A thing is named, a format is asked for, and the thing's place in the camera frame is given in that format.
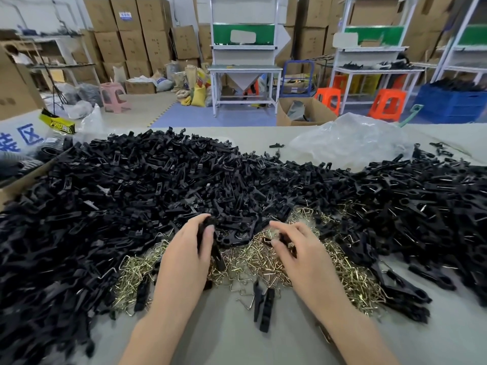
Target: pile of black clips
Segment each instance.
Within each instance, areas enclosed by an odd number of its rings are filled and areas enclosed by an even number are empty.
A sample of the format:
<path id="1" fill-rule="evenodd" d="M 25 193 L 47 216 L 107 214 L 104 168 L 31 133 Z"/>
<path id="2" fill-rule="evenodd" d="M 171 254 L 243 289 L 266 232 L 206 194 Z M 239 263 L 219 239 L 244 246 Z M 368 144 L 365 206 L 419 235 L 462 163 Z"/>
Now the pile of black clips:
<path id="1" fill-rule="evenodd" d="M 52 351 L 69 358 L 77 345 L 92 356 L 97 315 L 115 319 L 111 288 L 123 258 L 144 253 L 160 233 L 199 213 L 214 217 L 215 257 L 249 243 L 271 216 L 285 221 L 306 205 L 317 211 L 321 237 L 335 238 L 353 262 L 370 268 L 390 297 L 387 305 L 410 318 L 425 322 L 430 299 L 378 268 L 379 255 L 396 254 L 412 272 L 450 290 L 443 266 L 455 267 L 485 305 L 486 174 L 485 167 L 440 161 L 419 146 L 413 160 L 350 173 L 331 163 L 241 154 L 228 142 L 171 128 L 77 144 L 0 216 L 0 362 L 38 364 Z M 321 213 L 336 215 L 344 204 L 340 221 L 322 223 Z M 141 286 L 138 308 L 146 300 Z"/>

